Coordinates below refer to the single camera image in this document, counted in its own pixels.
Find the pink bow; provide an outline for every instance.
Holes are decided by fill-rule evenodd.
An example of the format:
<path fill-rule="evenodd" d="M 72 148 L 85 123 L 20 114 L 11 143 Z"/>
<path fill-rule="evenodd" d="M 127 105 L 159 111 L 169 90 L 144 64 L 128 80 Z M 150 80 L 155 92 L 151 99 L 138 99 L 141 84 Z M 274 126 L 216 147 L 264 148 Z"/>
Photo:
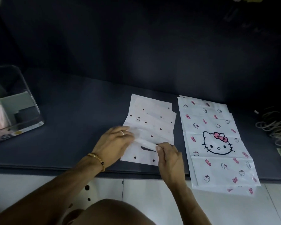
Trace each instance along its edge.
<path fill-rule="evenodd" d="M 215 139 L 220 139 L 223 142 L 228 142 L 228 138 L 225 136 L 221 136 L 218 132 L 215 132 L 213 136 L 215 137 Z"/>

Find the black table surface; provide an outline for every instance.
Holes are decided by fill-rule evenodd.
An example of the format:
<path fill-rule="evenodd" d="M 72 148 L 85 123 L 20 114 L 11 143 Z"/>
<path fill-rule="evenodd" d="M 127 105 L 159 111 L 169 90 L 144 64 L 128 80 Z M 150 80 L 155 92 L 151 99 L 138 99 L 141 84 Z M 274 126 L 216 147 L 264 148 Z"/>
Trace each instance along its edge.
<path fill-rule="evenodd" d="M 131 94 L 172 103 L 177 113 L 174 141 L 188 164 L 177 97 L 127 85 L 76 75 L 28 69 L 24 78 L 45 119 L 42 127 L 0 143 L 0 173 L 57 175 L 91 152 L 110 127 L 122 125 Z M 253 110 L 228 106 L 263 182 L 281 182 L 281 158 L 266 133 L 255 127 Z M 100 176 L 110 178 L 160 178 L 158 167 L 117 161 Z"/>

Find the person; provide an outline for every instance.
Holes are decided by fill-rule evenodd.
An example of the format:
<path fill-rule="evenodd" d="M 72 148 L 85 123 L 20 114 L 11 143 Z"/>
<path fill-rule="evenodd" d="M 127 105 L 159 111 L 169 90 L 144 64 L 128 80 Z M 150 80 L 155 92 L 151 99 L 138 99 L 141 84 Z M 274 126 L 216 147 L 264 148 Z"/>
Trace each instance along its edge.
<path fill-rule="evenodd" d="M 57 224 L 73 197 L 98 173 L 120 159 L 126 148 L 134 141 L 133 134 L 128 130 L 128 126 L 110 128 L 101 136 L 90 156 L 83 157 L 72 169 L 1 212 L 0 225 Z M 183 224 L 210 224 L 186 185 L 181 152 L 167 142 L 159 144 L 156 150 L 161 178 L 172 192 Z M 92 204 L 86 210 L 81 210 L 75 218 L 63 221 L 63 224 L 150 225 L 155 223 L 125 202 L 104 199 Z"/>

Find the transparent box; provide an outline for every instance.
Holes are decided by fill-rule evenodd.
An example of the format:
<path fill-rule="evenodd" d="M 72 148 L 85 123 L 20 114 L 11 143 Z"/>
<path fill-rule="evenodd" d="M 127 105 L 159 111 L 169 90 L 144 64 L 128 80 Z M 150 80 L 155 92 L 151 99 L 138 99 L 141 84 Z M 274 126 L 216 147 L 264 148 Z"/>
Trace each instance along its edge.
<path fill-rule="evenodd" d="M 16 66 L 0 66 L 0 110 L 3 110 L 0 120 L 4 120 L 3 126 L 7 126 L 0 129 L 0 141 L 44 124 L 27 83 Z"/>

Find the beaded bracelet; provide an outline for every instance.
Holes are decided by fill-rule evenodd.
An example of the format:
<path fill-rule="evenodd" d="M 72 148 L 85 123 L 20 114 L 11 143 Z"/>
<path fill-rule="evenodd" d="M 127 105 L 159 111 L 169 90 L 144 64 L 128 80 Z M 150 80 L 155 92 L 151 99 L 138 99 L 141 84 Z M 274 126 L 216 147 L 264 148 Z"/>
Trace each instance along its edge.
<path fill-rule="evenodd" d="M 96 158 L 97 160 L 99 160 L 99 162 L 100 162 L 101 165 L 102 165 L 102 170 L 101 170 L 101 172 L 104 172 L 104 171 L 105 171 L 104 162 L 102 161 L 102 159 L 101 159 L 99 156 L 97 156 L 97 155 L 94 154 L 94 153 L 88 153 L 87 155 L 88 155 L 88 156 L 92 156 L 92 157 Z"/>

